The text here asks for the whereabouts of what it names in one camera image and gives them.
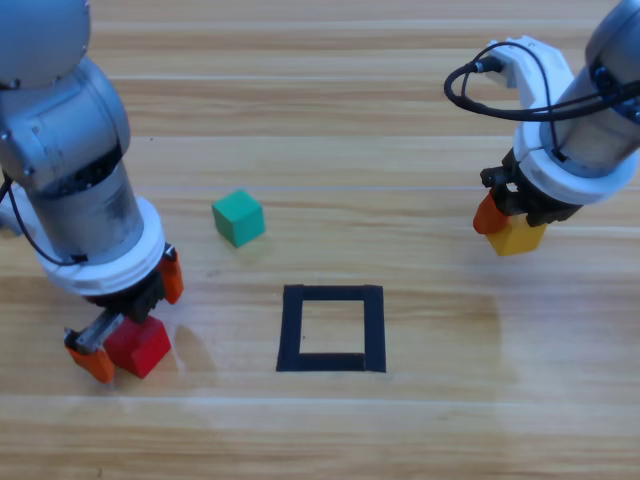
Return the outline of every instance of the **cube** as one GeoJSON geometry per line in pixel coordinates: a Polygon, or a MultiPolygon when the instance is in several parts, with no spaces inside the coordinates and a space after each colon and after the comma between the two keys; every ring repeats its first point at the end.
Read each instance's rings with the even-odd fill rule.
{"type": "Polygon", "coordinates": [[[507,226],[486,235],[489,243],[501,257],[532,252],[538,248],[547,225],[530,227],[526,213],[509,217],[507,226]]]}
{"type": "Polygon", "coordinates": [[[144,378],[171,350],[171,342],[157,318],[149,316],[142,324],[125,318],[104,342],[104,349],[118,367],[144,378]]]}
{"type": "Polygon", "coordinates": [[[265,232],[262,205],[244,190],[212,205],[218,232],[238,248],[265,232]]]}

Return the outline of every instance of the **black cable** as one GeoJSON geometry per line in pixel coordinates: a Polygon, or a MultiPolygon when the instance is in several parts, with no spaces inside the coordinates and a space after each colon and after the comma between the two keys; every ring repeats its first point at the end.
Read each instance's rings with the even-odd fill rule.
{"type": "Polygon", "coordinates": [[[2,200],[4,200],[4,197],[7,195],[7,192],[9,191],[10,188],[11,188],[11,183],[5,180],[2,186],[0,187],[0,203],[2,203],[2,200]]]}
{"type": "Polygon", "coordinates": [[[78,265],[78,264],[82,263],[82,260],[74,260],[72,262],[61,262],[60,260],[56,260],[55,258],[53,258],[50,255],[48,255],[44,250],[42,250],[38,246],[38,244],[31,237],[31,234],[29,233],[29,230],[27,229],[27,226],[22,221],[22,216],[20,215],[20,212],[18,211],[18,204],[16,203],[16,199],[15,199],[15,197],[13,195],[13,189],[11,188],[11,184],[13,183],[13,179],[11,177],[9,177],[8,175],[6,175],[6,174],[5,174],[4,178],[5,178],[5,180],[4,180],[4,183],[2,184],[2,188],[0,190],[0,194],[2,196],[4,196],[7,193],[9,193],[9,199],[11,200],[11,206],[13,207],[13,213],[16,216],[16,220],[18,221],[18,225],[20,225],[20,230],[22,230],[22,233],[24,234],[24,237],[31,244],[33,249],[36,252],[38,252],[40,254],[40,256],[43,257],[44,259],[46,259],[49,262],[53,263],[54,265],[58,265],[60,267],[72,267],[74,265],[78,265]]]}
{"type": "Polygon", "coordinates": [[[454,82],[467,73],[477,73],[478,67],[473,63],[468,63],[462,67],[456,69],[451,73],[444,84],[444,93],[447,98],[459,108],[467,110],[479,115],[485,115],[488,117],[500,118],[503,120],[511,120],[515,122],[558,122],[561,120],[572,120],[575,118],[585,117],[587,115],[593,115],[594,113],[607,110],[613,106],[619,105],[627,100],[640,95],[640,81],[630,82],[618,87],[612,87],[603,90],[599,93],[587,95],[585,97],[576,98],[567,102],[534,108],[534,109],[522,109],[522,110],[502,110],[499,108],[491,108],[480,102],[475,102],[469,97],[456,95],[453,91],[454,82]],[[597,102],[590,103],[582,107],[571,108],[558,112],[558,108],[565,108],[573,106],[579,103],[584,103],[588,100],[600,97],[597,102]]]}
{"type": "MultiPolygon", "coordinates": [[[[536,64],[538,65],[538,68],[540,69],[540,73],[542,74],[542,79],[544,80],[544,89],[545,89],[545,94],[547,97],[547,109],[549,111],[549,113],[553,113],[553,106],[551,104],[551,87],[549,87],[549,79],[547,77],[547,72],[544,69],[544,65],[542,65],[542,62],[540,61],[540,59],[538,58],[538,56],[533,53],[531,51],[531,49],[525,47],[524,45],[520,45],[519,43],[515,43],[515,42],[498,42],[498,43],[494,43],[493,45],[489,45],[487,48],[485,48],[484,50],[482,50],[480,53],[478,53],[478,55],[475,56],[475,58],[472,60],[472,62],[475,64],[476,62],[478,62],[484,55],[486,55],[487,53],[489,53],[491,50],[498,48],[498,47],[516,47],[519,48],[521,50],[524,50],[525,52],[527,52],[536,62],[536,64]]],[[[467,72],[464,76],[464,80],[462,82],[462,90],[460,92],[460,94],[463,97],[467,97],[467,82],[469,81],[469,76],[471,75],[472,72],[467,72]]],[[[555,152],[559,152],[560,151],[560,146],[558,145],[558,134],[556,133],[556,126],[555,126],[555,122],[553,120],[549,121],[549,126],[551,127],[551,139],[553,142],[553,149],[555,152]]]]}

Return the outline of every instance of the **white plastic bracket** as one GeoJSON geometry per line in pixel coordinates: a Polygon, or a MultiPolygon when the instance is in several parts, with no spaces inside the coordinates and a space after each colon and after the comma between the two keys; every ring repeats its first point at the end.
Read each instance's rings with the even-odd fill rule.
{"type": "MultiPolygon", "coordinates": [[[[551,103],[556,103],[574,79],[562,52],[532,37],[507,38],[507,41],[526,47],[538,57],[549,82],[551,103]]],[[[489,45],[496,43],[498,42],[494,40],[489,45]]],[[[544,77],[531,55],[512,46],[497,47],[488,55],[499,59],[504,64],[504,69],[499,73],[488,73],[487,76],[502,86],[517,88],[520,104],[524,108],[531,108],[536,102],[546,104],[544,77]]]]}

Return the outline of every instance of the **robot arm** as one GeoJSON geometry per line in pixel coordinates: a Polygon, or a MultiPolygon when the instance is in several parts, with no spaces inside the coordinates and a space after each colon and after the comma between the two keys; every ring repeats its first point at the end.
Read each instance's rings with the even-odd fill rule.
{"type": "Polygon", "coordinates": [[[640,80],[636,47],[640,0],[621,1],[596,29],[587,46],[587,64],[575,78],[555,48],[530,37],[509,42],[525,48],[491,50],[489,55],[499,60],[501,69],[488,75],[518,88],[523,107],[547,106],[535,55],[549,81],[552,104],[586,97],[584,102],[592,103],[583,105],[600,101],[607,102],[607,108],[572,116],[574,106],[557,107],[553,112],[568,118],[540,122],[528,118],[517,127],[513,149],[502,166],[481,173],[491,191],[474,226],[501,255],[536,249],[547,224],[565,221],[582,206],[606,200],[633,178],[640,147],[640,101],[635,97],[640,80]],[[629,95],[625,90],[629,86],[636,93],[629,95]]]}
{"type": "Polygon", "coordinates": [[[89,10],[88,0],[0,1],[0,167],[9,186],[0,219],[15,212],[49,279],[105,309],[65,335],[91,371],[122,319],[142,323],[159,300],[175,303],[182,279],[158,212],[131,188],[125,108],[85,57],[89,10]]]}

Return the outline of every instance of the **green cube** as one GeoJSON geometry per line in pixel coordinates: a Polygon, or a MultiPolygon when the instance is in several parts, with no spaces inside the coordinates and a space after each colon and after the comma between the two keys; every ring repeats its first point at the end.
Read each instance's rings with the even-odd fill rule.
{"type": "Polygon", "coordinates": [[[265,232],[262,205],[244,190],[218,200],[212,207],[216,228],[236,248],[265,232]]]}

